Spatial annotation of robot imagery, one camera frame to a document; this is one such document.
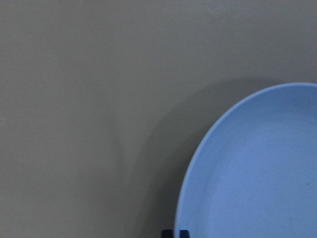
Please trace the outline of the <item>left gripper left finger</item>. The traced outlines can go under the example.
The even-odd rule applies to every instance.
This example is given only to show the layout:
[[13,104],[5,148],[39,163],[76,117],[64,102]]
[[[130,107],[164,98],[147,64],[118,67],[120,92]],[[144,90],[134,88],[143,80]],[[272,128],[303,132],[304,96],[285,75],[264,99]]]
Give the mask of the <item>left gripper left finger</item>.
[[173,230],[162,230],[161,238],[173,238]]

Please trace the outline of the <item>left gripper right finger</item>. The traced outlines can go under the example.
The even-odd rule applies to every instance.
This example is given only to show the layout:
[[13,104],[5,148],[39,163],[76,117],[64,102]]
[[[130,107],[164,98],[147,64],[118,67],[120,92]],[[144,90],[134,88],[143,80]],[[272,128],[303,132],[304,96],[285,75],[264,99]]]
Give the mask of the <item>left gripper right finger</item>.
[[179,238],[189,238],[189,231],[188,230],[180,230],[179,231]]

